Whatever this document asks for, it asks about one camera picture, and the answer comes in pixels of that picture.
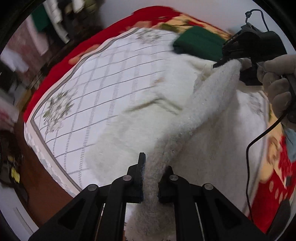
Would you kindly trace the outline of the grey gloved right hand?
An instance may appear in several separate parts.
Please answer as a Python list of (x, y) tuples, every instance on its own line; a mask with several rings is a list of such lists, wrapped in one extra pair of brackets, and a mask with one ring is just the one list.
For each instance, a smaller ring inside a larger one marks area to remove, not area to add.
[(257, 66), (257, 79), (263, 84), (273, 113), (279, 118), (292, 100), (290, 83), (284, 75), (295, 75), (295, 55), (281, 55)]

